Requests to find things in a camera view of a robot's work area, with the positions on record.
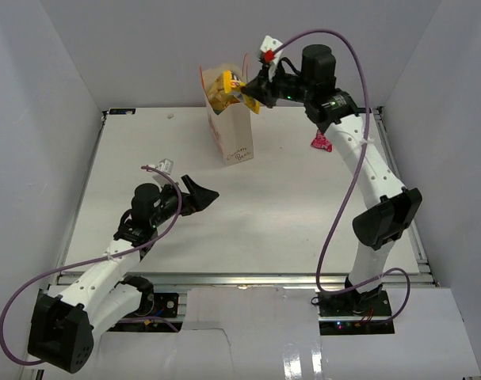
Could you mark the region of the yellow m&m's candy packet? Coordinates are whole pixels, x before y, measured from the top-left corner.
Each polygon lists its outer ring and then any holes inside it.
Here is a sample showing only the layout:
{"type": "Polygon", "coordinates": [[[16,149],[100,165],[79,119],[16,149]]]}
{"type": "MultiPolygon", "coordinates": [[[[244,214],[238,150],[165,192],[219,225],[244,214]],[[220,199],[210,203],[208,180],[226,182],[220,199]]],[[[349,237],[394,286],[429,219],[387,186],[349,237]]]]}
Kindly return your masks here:
{"type": "Polygon", "coordinates": [[[261,104],[253,97],[242,92],[246,84],[231,70],[225,70],[222,73],[223,83],[223,109],[230,105],[242,103],[252,113],[258,114],[260,112],[261,104]]]}

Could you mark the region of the brown kettle chips bag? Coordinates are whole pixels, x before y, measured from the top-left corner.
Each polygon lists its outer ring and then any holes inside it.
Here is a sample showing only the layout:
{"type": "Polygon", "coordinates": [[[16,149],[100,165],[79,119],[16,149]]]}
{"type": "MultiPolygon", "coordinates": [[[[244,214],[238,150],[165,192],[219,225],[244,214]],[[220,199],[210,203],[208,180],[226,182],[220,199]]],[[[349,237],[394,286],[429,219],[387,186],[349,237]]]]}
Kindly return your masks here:
{"type": "Polygon", "coordinates": [[[225,70],[206,91],[208,103],[216,115],[219,115],[230,105],[240,102],[233,94],[233,90],[239,83],[239,77],[234,72],[225,70]]]}

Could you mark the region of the white paper gift bag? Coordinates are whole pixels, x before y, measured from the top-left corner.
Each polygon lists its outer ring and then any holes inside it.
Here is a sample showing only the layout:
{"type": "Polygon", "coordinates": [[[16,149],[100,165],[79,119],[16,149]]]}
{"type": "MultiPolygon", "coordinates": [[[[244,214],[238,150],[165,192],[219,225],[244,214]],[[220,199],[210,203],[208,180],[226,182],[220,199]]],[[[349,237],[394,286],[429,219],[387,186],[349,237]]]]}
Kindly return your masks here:
{"type": "Polygon", "coordinates": [[[254,113],[244,104],[238,103],[230,105],[219,115],[216,115],[208,103],[206,91],[225,70],[233,71],[246,84],[247,76],[244,70],[247,67],[247,63],[243,63],[241,67],[233,63],[223,63],[215,67],[200,68],[200,83],[204,94],[208,123],[220,156],[226,166],[236,165],[254,157],[251,127],[251,116],[254,113]]]}

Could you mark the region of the pink snack packet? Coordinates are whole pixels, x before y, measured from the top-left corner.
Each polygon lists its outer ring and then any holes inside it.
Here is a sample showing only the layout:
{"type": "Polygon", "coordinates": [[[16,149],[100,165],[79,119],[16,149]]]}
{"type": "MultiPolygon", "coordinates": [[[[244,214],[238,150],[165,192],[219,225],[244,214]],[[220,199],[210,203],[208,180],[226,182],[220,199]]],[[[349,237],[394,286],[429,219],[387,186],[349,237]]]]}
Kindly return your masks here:
{"type": "Polygon", "coordinates": [[[325,150],[326,152],[333,150],[331,141],[320,130],[316,131],[315,137],[311,141],[311,147],[318,150],[325,150]]]}

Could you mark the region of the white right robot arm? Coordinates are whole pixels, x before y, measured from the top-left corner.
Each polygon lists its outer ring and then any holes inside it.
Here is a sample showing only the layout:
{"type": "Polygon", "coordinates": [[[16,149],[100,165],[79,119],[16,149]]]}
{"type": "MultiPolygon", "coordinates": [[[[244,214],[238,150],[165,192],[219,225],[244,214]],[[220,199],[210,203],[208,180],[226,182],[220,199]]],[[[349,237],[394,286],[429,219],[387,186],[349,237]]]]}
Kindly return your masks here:
{"type": "Polygon", "coordinates": [[[321,289],[320,307],[337,306],[361,316],[379,300],[385,264],[395,243],[413,222],[422,203],[417,188],[408,188],[389,168],[369,140],[370,117],[336,86],[336,59],[329,47],[311,44],[302,51],[301,68],[287,73],[288,59],[278,40],[264,43],[258,53],[261,69],[242,93],[272,108],[279,100],[301,103],[307,118],[330,140],[352,174],[345,198],[359,188],[365,211],[352,221],[357,238],[353,268],[340,291],[321,289]]]}

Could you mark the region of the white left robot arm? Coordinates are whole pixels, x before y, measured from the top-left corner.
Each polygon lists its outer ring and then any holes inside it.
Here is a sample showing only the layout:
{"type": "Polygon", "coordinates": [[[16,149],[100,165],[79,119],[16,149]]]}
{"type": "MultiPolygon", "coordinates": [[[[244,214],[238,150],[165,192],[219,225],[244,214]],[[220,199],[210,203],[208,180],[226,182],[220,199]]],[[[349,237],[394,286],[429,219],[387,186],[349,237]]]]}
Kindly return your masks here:
{"type": "Polygon", "coordinates": [[[45,294],[36,302],[30,355],[75,374],[85,366],[101,335],[121,318],[152,311],[153,284],[129,272],[151,250],[164,222],[203,211],[219,197],[187,175],[181,180],[185,191],[171,179],[137,186],[103,260],[57,295],[45,294]]]}

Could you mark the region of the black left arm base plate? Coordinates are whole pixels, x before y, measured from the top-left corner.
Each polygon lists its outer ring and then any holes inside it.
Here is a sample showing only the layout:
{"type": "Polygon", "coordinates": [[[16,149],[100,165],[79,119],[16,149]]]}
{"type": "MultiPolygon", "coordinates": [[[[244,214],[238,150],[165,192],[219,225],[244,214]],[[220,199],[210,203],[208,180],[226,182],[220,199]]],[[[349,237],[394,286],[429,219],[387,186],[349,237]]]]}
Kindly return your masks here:
{"type": "Polygon", "coordinates": [[[134,315],[137,317],[176,317],[178,304],[178,293],[152,293],[142,297],[140,307],[134,315]]]}

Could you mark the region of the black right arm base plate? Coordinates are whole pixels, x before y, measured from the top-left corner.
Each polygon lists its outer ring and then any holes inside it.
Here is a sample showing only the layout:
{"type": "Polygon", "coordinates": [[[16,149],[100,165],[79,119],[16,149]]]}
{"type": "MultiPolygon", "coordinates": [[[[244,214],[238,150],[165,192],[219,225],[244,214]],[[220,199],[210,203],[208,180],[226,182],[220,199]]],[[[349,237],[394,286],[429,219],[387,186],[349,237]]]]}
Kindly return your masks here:
{"type": "Polygon", "coordinates": [[[326,295],[318,293],[314,303],[321,317],[390,317],[391,305],[386,291],[358,300],[352,293],[326,295]]]}

